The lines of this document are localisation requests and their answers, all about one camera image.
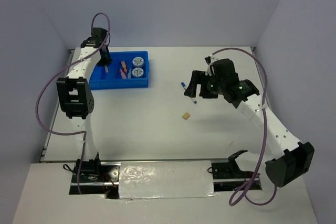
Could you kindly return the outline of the blue slime jar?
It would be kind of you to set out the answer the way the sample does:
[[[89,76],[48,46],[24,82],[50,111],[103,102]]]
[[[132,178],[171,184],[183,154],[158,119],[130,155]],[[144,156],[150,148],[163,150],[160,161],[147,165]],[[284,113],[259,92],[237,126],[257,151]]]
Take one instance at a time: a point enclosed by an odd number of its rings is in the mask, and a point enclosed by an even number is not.
[[[145,77],[145,71],[143,68],[136,67],[132,69],[132,77],[133,78],[144,78]]]
[[[144,58],[142,57],[134,57],[132,59],[132,65],[134,68],[142,68],[145,64]]]

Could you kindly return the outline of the pink correction tape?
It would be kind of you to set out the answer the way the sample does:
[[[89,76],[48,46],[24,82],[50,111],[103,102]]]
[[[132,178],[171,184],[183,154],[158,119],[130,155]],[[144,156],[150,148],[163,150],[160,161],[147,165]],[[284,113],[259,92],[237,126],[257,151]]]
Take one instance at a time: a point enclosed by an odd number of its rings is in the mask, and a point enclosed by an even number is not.
[[[120,68],[119,71],[120,71],[120,75],[121,75],[122,79],[127,79],[128,78],[127,74],[123,71],[123,69]]]

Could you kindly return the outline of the yellow eraser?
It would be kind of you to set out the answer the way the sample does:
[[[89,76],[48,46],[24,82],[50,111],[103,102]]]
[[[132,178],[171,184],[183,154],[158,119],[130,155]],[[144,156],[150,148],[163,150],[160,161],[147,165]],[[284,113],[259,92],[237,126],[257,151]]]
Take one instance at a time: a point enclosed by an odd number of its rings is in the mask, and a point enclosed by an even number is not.
[[[185,120],[187,120],[189,117],[190,117],[190,114],[189,114],[189,113],[185,113],[185,114],[183,115],[183,119],[185,119]]]

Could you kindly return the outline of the orange correction tape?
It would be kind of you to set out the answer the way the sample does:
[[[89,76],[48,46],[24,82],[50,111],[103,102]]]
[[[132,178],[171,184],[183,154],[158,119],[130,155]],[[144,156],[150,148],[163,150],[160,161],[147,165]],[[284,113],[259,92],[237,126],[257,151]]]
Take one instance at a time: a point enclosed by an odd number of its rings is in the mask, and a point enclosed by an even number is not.
[[[128,72],[127,65],[126,65],[125,61],[121,61],[121,66],[122,66],[124,72]]]

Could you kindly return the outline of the blue correction tape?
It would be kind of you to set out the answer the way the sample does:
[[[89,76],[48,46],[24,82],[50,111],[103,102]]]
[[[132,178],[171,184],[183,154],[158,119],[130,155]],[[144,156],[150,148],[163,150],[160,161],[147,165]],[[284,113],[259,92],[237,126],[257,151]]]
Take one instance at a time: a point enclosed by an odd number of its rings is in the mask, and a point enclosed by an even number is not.
[[[130,68],[128,70],[128,79],[131,79],[132,78],[132,69]]]

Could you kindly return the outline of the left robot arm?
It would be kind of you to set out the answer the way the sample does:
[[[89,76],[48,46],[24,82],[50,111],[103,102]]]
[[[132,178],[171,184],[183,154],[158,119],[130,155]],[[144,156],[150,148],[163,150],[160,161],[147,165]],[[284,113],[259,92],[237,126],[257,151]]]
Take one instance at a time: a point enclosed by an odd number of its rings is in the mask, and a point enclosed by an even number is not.
[[[66,77],[58,78],[56,82],[61,110],[70,119],[80,151],[74,172],[79,177],[86,176],[92,182],[102,177],[103,168],[91,129],[95,101],[89,80],[96,66],[108,69],[112,63],[108,35],[106,29],[93,28],[91,36],[80,46],[79,62],[71,67]]]

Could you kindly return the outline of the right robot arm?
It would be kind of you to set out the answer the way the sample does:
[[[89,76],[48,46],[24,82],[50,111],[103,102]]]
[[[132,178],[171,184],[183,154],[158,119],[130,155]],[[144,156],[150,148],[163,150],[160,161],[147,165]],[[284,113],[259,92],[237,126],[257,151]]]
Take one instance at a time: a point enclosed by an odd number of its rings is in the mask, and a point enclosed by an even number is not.
[[[248,79],[240,80],[230,59],[207,57],[206,71],[194,70],[184,94],[195,98],[216,99],[220,95],[257,128],[266,132],[266,143],[273,159],[266,162],[266,174],[277,187],[284,187],[305,174],[311,165],[314,147],[290,133],[272,110],[262,104],[257,87]]]

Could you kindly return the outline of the blue white marker pen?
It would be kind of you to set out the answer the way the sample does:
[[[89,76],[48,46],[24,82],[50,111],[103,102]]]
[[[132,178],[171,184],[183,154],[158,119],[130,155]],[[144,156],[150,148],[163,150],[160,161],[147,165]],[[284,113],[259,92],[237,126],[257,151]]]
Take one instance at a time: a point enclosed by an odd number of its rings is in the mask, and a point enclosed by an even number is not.
[[[185,83],[184,83],[184,82],[181,82],[181,85],[182,85],[182,87],[183,87],[184,91],[186,91],[186,90],[187,90],[187,87],[186,87]],[[192,102],[193,102],[194,104],[196,104],[196,103],[197,103],[197,101],[196,101],[196,99],[195,99],[195,98],[193,98],[193,97],[190,97],[190,99],[192,100]]]

